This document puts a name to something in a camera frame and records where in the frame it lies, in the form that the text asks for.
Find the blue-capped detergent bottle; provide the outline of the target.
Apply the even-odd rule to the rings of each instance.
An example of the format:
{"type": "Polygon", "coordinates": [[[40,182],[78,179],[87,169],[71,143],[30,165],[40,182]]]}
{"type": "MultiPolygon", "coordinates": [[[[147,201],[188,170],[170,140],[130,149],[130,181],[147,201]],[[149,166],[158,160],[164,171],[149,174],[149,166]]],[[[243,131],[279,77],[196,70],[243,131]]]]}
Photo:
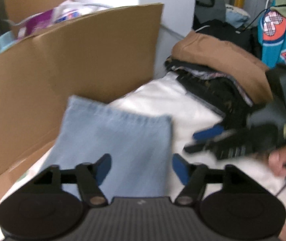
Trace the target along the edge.
{"type": "Polygon", "coordinates": [[[8,31],[0,36],[0,53],[4,52],[16,43],[14,33],[8,31]]]}

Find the folded dark patterned clothes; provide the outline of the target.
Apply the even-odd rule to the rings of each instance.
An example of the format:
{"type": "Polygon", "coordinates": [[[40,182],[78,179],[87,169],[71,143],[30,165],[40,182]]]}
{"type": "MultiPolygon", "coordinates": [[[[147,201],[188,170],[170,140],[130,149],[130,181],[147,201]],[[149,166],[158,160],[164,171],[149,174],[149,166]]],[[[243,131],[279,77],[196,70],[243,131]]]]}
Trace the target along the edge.
{"type": "Polygon", "coordinates": [[[164,63],[168,72],[178,75],[177,81],[195,99],[222,117],[225,130],[246,126],[247,115],[254,102],[234,77],[205,65],[188,63],[168,57],[164,63]]]}

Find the dark bag in background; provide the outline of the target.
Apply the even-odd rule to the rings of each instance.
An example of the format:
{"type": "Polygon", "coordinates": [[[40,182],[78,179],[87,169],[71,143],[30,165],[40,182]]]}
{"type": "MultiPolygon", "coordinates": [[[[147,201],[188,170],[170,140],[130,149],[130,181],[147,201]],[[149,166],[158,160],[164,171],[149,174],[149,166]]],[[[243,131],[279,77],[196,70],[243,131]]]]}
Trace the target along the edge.
{"type": "Polygon", "coordinates": [[[195,12],[193,18],[193,29],[196,30],[202,24],[219,20],[225,22],[226,7],[224,0],[195,0],[195,12]]]}

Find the teal patterned cloth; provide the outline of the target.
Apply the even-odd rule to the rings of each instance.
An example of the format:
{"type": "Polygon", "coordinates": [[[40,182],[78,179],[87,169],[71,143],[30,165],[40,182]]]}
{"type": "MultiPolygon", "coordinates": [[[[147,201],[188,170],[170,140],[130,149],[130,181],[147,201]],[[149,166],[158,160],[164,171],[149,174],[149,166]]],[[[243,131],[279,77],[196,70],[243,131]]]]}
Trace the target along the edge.
{"type": "Polygon", "coordinates": [[[269,68],[286,65],[286,0],[272,0],[258,22],[261,60],[269,68]]]}

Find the blue denim pants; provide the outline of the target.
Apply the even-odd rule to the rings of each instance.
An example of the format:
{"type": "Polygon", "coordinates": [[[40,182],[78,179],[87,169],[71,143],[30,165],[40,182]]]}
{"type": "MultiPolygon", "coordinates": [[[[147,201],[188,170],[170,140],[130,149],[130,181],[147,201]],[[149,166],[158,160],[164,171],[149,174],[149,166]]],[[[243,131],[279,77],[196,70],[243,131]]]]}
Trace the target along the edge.
{"type": "Polygon", "coordinates": [[[42,169],[73,169],[111,155],[100,188],[113,197],[165,196],[172,149],[170,116],[145,116],[71,96],[59,136],[42,169]]]}

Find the brown cardboard sheet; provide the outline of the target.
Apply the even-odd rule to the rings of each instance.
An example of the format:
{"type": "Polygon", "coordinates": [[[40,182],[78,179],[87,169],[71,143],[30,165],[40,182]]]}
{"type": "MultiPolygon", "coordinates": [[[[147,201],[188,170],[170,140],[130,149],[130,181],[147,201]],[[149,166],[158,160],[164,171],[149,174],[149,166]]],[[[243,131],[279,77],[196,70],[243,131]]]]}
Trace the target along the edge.
{"type": "Polygon", "coordinates": [[[68,98],[109,103],[153,78],[163,5],[64,21],[0,54],[0,199],[58,136],[68,98]]]}

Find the folded brown garment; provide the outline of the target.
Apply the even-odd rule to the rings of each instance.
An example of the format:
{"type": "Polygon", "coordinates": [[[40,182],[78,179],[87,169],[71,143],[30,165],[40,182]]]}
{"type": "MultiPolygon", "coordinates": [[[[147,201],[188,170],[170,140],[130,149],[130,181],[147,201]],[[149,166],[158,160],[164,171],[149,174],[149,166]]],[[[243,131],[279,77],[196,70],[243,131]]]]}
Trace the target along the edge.
{"type": "Polygon", "coordinates": [[[171,57],[191,64],[199,64],[224,72],[257,104],[273,100],[266,72],[268,67],[257,57],[229,41],[191,31],[173,48],[171,57]]]}

